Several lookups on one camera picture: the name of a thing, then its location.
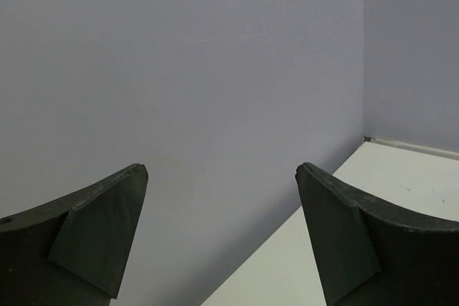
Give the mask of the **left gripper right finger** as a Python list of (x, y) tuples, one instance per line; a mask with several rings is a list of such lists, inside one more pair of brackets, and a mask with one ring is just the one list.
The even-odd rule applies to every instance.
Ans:
[(295, 174), (327, 305), (456, 305), (458, 223), (350, 186), (312, 163)]

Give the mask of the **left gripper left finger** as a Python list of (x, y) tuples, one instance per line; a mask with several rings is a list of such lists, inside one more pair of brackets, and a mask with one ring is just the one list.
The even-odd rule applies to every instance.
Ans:
[(117, 298), (148, 185), (132, 164), (1, 218), (2, 305), (109, 305)]

